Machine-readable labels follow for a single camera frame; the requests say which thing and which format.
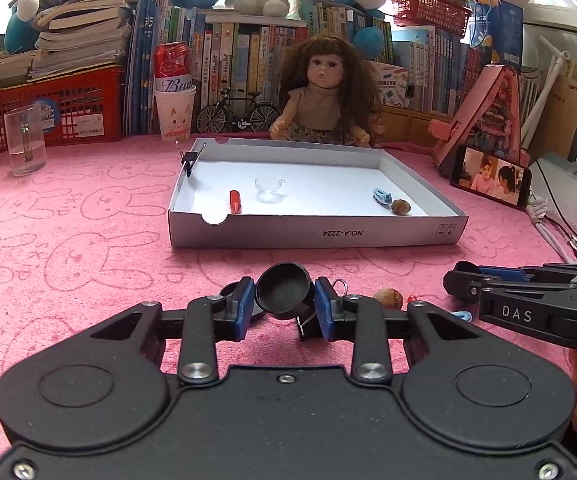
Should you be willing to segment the red plastic crate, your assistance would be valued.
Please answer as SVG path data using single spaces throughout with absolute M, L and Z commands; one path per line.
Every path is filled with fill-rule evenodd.
M 0 89 L 0 152 L 6 144 L 4 115 L 38 104 L 49 146 L 117 142 L 122 136 L 125 70 L 119 65 L 31 81 Z

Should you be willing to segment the blue penguin plush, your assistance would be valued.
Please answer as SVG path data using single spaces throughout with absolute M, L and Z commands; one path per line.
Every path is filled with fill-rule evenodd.
M 34 50 L 40 32 L 32 26 L 40 9 L 40 0 L 11 0 L 11 18 L 4 35 L 4 50 L 17 54 Z

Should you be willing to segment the red plastic basket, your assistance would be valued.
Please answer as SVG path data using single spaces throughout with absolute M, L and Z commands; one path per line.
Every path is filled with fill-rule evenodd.
M 451 0 L 390 0 L 398 25 L 428 25 L 463 37 L 471 16 L 467 6 Z

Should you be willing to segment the smartphone showing video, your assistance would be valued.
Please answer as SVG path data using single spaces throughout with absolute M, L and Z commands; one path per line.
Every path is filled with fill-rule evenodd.
M 528 203 L 531 178 L 528 168 L 462 145 L 456 151 L 450 183 L 496 203 L 523 209 Z

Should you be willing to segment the white paper cup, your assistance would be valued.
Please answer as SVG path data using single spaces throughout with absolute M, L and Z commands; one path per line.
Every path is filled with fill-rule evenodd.
M 155 104 L 162 139 L 181 141 L 189 139 L 195 94 L 195 86 L 178 92 L 155 91 Z

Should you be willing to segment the miniature black bicycle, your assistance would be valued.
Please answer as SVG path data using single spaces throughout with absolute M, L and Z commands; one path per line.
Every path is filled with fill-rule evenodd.
M 280 112 L 271 101 L 261 100 L 260 96 L 260 92 L 245 92 L 241 88 L 221 90 L 217 103 L 203 107 L 198 113 L 198 132 L 268 131 Z

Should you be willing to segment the brown-haired doll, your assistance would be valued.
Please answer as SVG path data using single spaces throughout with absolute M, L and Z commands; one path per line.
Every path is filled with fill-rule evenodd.
M 384 132 L 371 66 L 346 39 L 328 34 L 292 47 L 280 73 L 273 140 L 363 146 Z

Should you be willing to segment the light blue hair clip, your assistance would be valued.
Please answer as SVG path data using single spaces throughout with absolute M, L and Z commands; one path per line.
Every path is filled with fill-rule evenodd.
M 474 316 L 469 311 L 454 311 L 453 315 L 466 323 L 473 322 L 474 318 Z

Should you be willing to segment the red crayon cap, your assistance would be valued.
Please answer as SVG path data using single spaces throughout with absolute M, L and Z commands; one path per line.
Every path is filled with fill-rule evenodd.
M 241 195 L 236 190 L 230 191 L 230 211 L 231 214 L 240 214 L 242 212 Z

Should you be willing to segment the black binder clip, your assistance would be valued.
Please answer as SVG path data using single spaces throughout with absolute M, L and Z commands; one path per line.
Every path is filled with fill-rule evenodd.
M 200 141 L 200 143 L 194 143 L 188 150 L 185 150 L 182 142 L 177 140 L 176 148 L 180 154 L 181 169 L 185 176 L 189 178 L 192 176 L 194 166 L 200 160 L 204 149 L 207 148 L 207 143 Z
M 310 292 L 307 302 L 305 303 L 307 305 L 305 312 L 299 314 L 296 318 L 296 326 L 301 341 L 310 339 L 324 339 L 320 330 L 319 322 L 317 322 L 317 315 L 315 314 L 314 309 L 314 282 L 312 284 L 312 292 Z M 348 284 L 342 278 L 335 278 L 331 284 L 334 286 L 337 294 L 340 297 L 346 296 L 348 294 Z

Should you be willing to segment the clear glass mug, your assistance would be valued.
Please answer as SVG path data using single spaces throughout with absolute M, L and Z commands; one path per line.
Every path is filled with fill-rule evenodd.
M 4 126 L 13 176 L 23 177 L 46 166 L 46 142 L 39 103 L 6 113 Z

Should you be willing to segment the red Budweiser can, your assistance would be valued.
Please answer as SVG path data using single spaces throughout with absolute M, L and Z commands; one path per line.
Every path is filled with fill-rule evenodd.
M 180 92 L 192 87 L 191 50 L 183 41 L 159 44 L 153 63 L 156 91 Z

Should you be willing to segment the brown walnut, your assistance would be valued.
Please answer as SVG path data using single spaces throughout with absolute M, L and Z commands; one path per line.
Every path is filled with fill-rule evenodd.
M 406 216 L 410 214 L 412 206 L 407 200 L 399 198 L 399 200 L 393 200 L 390 204 L 390 209 L 393 214 L 397 216 Z
M 403 307 L 403 296 L 399 290 L 394 288 L 383 288 L 377 290 L 373 295 L 385 309 L 400 311 Z

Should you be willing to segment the white shallow cardboard box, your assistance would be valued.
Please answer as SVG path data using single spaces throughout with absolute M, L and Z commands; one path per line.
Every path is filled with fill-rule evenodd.
M 175 248 L 354 248 L 454 244 L 467 214 L 385 151 L 271 140 L 205 141 L 192 176 L 182 169 L 168 209 Z M 257 200 L 255 179 L 283 179 L 282 202 Z M 397 216 L 372 196 L 407 200 Z M 231 214 L 230 191 L 242 212 Z

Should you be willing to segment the stack of books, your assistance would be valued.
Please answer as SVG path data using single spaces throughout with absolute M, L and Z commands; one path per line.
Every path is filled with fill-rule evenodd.
M 139 0 L 43 0 L 28 77 L 39 80 L 122 62 Z

